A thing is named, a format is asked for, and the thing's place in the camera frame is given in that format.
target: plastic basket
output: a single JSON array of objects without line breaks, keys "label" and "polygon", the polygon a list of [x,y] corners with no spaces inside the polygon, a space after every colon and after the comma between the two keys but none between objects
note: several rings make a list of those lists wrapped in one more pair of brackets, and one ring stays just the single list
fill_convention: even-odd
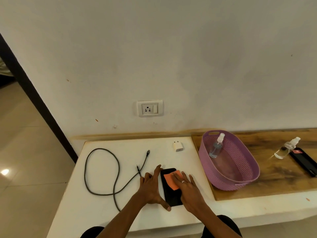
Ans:
[{"label": "plastic basket", "polygon": [[[216,158],[211,158],[209,151],[220,133],[225,134],[223,148]],[[199,158],[210,183],[221,190],[237,190],[260,175],[259,165],[247,147],[237,136],[224,130],[204,133]]]}]

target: white countertop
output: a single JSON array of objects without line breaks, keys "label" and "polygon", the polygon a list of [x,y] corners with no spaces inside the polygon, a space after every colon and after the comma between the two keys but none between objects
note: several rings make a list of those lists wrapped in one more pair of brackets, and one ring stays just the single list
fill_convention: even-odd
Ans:
[{"label": "white countertop", "polygon": [[[174,141],[182,142],[184,150],[175,152]],[[85,161],[90,151],[95,148],[106,148],[119,159],[121,172],[116,191],[137,173],[136,165],[141,167],[147,150],[150,150],[148,160],[141,171],[143,176],[145,172],[153,173],[158,164],[161,164],[162,168],[176,168],[192,174],[212,210],[217,215],[231,217],[239,227],[299,220],[317,214],[317,191],[215,201],[191,137],[94,141],[86,142],[81,151],[48,238],[78,238],[92,226],[105,226],[118,213],[113,196],[95,196],[90,194],[85,187]],[[104,150],[95,151],[89,158],[87,168],[87,182],[90,189],[96,193],[112,193],[117,172],[117,162],[110,153]],[[139,176],[136,176],[121,193],[116,195],[121,209],[137,191],[139,183]],[[164,198],[160,177],[159,191]],[[187,227],[176,227],[181,225],[187,225]],[[156,233],[160,234],[157,237],[169,237],[172,236],[171,232],[177,236],[195,234],[197,233],[194,231],[195,227],[199,232],[202,224],[187,212],[184,206],[172,207],[171,212],[167,212],[160,205],[155,204],[146,205],[140,211],[130,232],[165,228],[156,230]],[[147,232],[137,236],[153,237],[153,234]]]}]

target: white charger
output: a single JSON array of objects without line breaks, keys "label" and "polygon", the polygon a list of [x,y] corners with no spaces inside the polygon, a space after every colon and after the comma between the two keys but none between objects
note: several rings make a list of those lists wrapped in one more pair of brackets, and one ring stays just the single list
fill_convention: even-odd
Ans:
[{"label": "white charger", "polygon": [[177,142],[174,141],[173,146],[176,152],[182,151],[184,149],[183,144],[178,141]]}]

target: wall socket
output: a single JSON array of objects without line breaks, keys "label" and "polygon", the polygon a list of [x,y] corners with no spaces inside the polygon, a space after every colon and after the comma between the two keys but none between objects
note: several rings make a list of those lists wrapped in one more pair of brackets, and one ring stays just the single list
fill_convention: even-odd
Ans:
[{"label": "wall socket", "polygon": [[150,100],[137,102],[139,117],[162,116],[163,100]]}]

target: black phone case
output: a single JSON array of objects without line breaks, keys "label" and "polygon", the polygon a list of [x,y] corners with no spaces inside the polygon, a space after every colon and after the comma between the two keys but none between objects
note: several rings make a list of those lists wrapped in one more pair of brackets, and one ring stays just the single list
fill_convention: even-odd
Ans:
[{"label": "black phone case", "polygon": [[295,148],[294,150],[299,150],[302,153],[296,154],[293,151],[289,155],[304,169],[310,176],[317,177],[317,163],[313,160],[304,150],[301,148]]},{"label": "black phone case", "polygon": [[172,173],[174,171],[176,171],[175,168],[161,170],[161,179],[162,179],[162,184],[164,189],[165,201],[171,207],[183,204],[182,201],[180,200],[180,197],[182,196],[182,191],[180,189],[173,190],[171,187],[168,186],[164,178],[164,175]]}]

